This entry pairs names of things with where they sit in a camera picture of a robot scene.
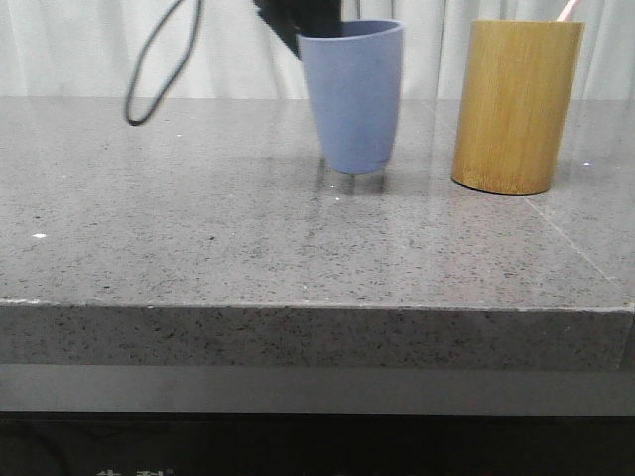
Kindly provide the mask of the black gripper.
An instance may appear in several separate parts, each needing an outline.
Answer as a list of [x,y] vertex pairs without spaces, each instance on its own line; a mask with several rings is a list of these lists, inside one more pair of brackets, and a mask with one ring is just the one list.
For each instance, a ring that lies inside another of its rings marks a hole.
[[256,0],[258,16],[300,60],[298,35],[310,38],[342,36],[339,0]]

